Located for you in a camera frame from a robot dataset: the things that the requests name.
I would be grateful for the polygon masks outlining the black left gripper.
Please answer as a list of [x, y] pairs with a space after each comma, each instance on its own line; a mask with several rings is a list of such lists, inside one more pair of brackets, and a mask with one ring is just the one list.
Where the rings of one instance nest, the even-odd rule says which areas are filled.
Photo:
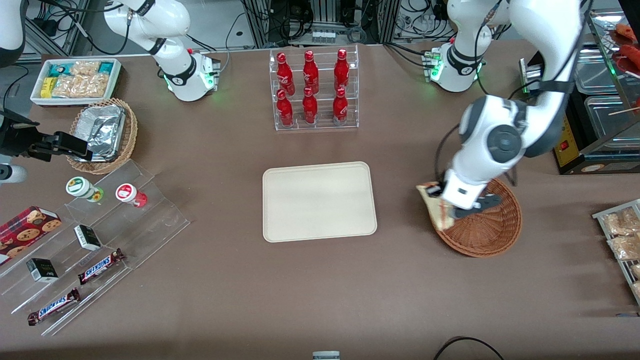
[[[440, 198], [445, 187], [445, 183], [427, 183], [426, 194], [430, 198]], [[502, 201], [503, 199], [498, 194], [486, 194], [485, 196], [478, 197], [473, 203], [471, 209], [453, 207], [451, 209], [451, 217], [457, 220], [463, 219], [472, 214], [481, 214], [490, 208], [498, 207]]]

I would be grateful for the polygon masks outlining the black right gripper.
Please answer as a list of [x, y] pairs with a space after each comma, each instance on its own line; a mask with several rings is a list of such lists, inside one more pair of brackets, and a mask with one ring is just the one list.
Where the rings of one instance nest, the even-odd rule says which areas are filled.
[[50, 162], [53, 155], [80, 158], [92, 161], [93, 152], [89, 144], [69, 133], [57, 131], [53, 135], [41, 134], [36, 129], [38, 121], [31, 121], [13, 111], [1, 111], [1, 127], [14, 129], [1, 130], [0, 152], [7, 157], [34, 158]]

